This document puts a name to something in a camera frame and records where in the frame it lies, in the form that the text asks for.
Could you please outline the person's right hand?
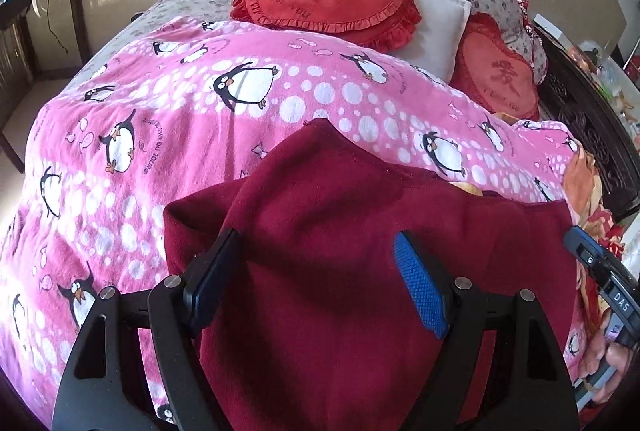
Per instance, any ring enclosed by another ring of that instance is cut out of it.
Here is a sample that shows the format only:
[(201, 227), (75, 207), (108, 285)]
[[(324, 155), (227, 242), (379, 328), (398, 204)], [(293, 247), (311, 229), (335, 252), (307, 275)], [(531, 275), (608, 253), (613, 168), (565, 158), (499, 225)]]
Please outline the person's right hand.
[(619, 343), (608, 343), (605, 339), (605, 330), (611, 318), (611, 310), (606, 309), (602, 314), (599, 329), (588, 342), (585, 354), (578, 365), (578, 376), (585, 378), (593, 375), (600, 363), (605, 361), (615, 368), (614, 375), (605, 382), (602, 388), (593, 392), (591, 403), (601, 405), (606, 403), (618, 388), (634, 360), (634, 351), (622, 347)]

